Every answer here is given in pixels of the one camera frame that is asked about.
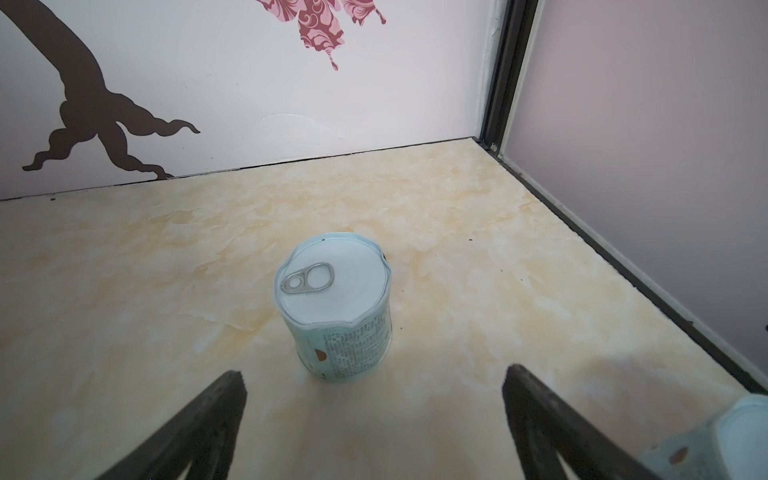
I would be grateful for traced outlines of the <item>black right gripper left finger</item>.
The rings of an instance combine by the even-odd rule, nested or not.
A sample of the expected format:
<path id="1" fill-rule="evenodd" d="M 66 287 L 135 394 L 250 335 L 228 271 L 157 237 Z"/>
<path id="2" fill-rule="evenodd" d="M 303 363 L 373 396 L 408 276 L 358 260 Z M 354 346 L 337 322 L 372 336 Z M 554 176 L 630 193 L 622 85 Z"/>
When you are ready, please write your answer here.
<path id="1" fill-rule="evenodd" d="M 226 479 L 247 402 L 240 372 L 219 376 L 102 479 Z"/>

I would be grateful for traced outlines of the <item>light green small can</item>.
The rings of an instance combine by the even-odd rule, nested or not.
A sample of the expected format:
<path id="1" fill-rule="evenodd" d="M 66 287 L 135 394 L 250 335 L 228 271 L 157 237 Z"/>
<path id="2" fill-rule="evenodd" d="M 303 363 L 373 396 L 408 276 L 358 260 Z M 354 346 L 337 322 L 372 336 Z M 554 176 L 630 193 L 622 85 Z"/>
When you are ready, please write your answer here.
<path id="1" fill-rule="evenodd" d="M 299 244 L 274 277 L 274 302 L 304 367 L 327 382 L 372 372 L 392 341 L 392 270 L 377 243 L 333 232 Z"/>

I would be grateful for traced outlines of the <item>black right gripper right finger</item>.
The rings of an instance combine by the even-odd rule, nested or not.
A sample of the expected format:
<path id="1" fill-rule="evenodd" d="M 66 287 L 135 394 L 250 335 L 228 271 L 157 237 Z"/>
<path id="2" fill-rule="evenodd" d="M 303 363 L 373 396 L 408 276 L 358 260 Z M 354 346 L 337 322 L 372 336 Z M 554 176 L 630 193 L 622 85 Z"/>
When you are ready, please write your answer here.
<path id="1" fill-rule="evenodd" d="M 508 367 L 502 396 L 524 477 L 655 479 L 656 474 L 613 443 L 521 364 Z"/>

